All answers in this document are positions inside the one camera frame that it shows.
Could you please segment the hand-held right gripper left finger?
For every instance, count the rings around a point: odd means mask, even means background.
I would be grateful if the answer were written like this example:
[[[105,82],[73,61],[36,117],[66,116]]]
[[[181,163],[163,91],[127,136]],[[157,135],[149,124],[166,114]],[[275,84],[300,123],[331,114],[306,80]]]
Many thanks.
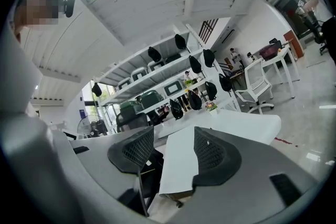
[[[154,150],[154,127],[148,126],[108,149],[109,161],[122,173],[138,174]]]

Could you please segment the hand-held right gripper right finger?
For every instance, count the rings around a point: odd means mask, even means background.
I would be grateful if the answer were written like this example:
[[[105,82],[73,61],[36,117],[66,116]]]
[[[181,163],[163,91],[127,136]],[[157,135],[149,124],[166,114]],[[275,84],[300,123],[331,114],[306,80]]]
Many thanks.
[[[211,134],[211,129],[194,127],[194,153],[198,162],[198,174],[192,187],[219,186],[233,177],[242,164],[236,146]]]

